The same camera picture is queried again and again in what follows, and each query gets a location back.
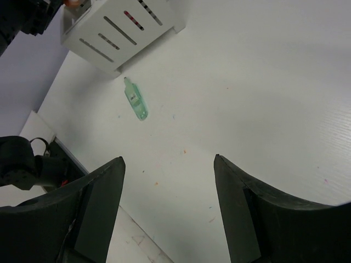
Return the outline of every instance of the ventilation slot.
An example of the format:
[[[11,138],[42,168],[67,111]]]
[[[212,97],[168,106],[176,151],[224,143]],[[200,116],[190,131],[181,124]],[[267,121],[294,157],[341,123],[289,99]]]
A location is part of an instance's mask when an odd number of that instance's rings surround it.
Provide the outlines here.
[[[121,33],[126,39],[128,39],[133,45],[136,45],[137,43],[131,39],[129,35],[127,35],[123,30],[121,30],[115,23],[113,23],[107,16],[104,16],[104,19],[109,23],[111,26],[113,26],[119,33]]]
[[[144,31],[144,28],[141,26],[141,24],[139,24],[139,23],[136,21],[136,19],[130,15],[130,13],[128,13],[127,11],[124,11],[124,14],[125,14],[129,19],[131,19],[131,21],[132,21],[134,24],[136,24],[136,26],[137,26],[140,30]]]
[[[98,33],[98,36],[101,37],[104,41],[108,42],[111,46],[113,46],[115,49],[119,50],[120,48],[113,44],[112,41],[110,41],[107,37],[105,37],[103,34]]]
[[[112,59],[110,59],[108,56],[106,56],[104,53],[102,53],[100,50],[96,49],[94,46],[90,45],[88,42],[86,42],[83,38],[79,39],[80,42],[82,42],[84,45],[87,47],[91,48],[93,51],[98,53],[99,55],[103,56],[105,59],[109,60],[110,62],[113,62]]]
[[[162,22],[158,19],[158,17],[154,14],[154,12],[151,11],[151,9],[144,3],[143,0],[138,0],[139,3],[145,8],[146,11],[148,11],[148,13],[152,16],[153,19],[155,19],[155,21],[162,26]]]

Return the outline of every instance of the black mechanical part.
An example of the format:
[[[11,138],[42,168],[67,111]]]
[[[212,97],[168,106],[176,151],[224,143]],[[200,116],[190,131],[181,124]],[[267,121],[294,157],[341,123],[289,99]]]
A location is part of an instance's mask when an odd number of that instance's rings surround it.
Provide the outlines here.
[[[1,207],[1,262],[106,262],[125,169],[116,158],[17,207]]]
[[[1,0],[0,56],[22,31],[42,34],[62,5],[62,0]]]
[[[68,162],[34,157],[30,142],[19,136],[0,138],[0,186],[29,190],[33,185],[57,188],[67,178]]]
[[[351,203],[289,195],[219,155],[214,173],[231,262],[351,262]]]

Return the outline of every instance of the slotted crate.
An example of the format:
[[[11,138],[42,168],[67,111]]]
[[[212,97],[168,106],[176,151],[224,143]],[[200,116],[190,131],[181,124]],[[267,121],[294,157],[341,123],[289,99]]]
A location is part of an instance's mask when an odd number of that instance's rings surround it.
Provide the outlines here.
[[[170,28],[185,27],[166,0],[85,0],[63,7],[61,42],[112,76],[120,66]]]

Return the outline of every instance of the orange object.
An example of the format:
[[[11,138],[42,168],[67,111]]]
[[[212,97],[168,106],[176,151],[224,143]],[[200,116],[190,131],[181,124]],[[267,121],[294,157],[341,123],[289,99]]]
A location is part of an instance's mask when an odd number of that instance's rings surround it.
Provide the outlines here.
[[[64,4],[67,7],[79,7],[79,0],[64,0]]]

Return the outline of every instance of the translucent green tube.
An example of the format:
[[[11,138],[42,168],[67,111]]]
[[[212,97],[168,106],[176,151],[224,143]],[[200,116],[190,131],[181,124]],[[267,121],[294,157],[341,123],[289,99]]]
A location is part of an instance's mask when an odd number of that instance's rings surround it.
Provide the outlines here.
[[[127,96],[131,107],[133,108],[138,119],[143,121],[148,116],[148,110],[143,97],[140,94],[139,88],[136,84],[132,83],[129,78],[124,78],[126,89],[124,93]]]

